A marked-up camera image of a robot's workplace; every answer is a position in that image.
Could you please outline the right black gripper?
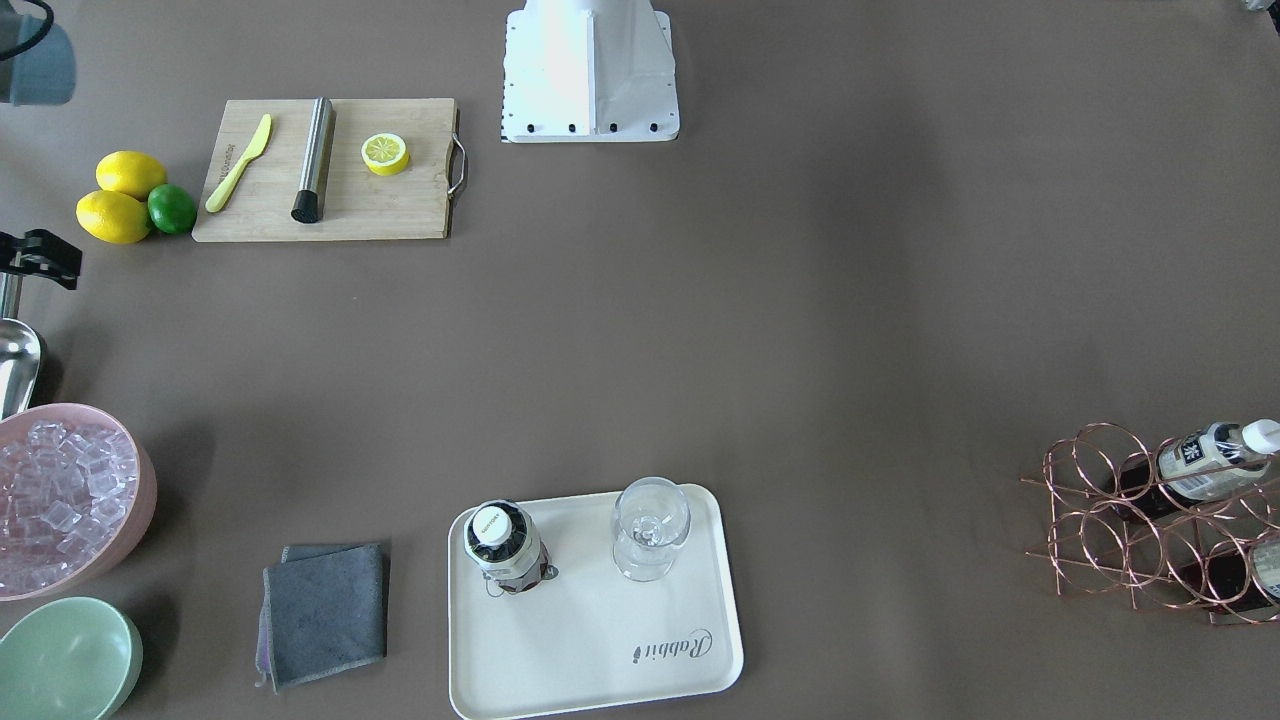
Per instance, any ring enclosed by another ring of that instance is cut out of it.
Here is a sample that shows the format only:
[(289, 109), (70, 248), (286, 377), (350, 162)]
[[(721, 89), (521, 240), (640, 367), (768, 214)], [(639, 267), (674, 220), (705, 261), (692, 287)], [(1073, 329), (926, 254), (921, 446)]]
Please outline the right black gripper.
[(27, 231), (22, 237), (1, 233), (1, 272), (8, 275), (37, 275), (76, 290), (83, 252), (46, 229)]

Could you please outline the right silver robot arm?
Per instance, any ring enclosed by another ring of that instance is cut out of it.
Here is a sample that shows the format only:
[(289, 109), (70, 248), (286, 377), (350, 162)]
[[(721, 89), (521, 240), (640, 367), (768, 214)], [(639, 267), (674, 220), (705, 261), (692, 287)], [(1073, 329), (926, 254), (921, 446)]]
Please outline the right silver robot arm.
[(61, 106), (76, 92), (76, 51), (52, 6), (31, 5), (38, 14), (1, 3), (1, 100), (14, 108)]

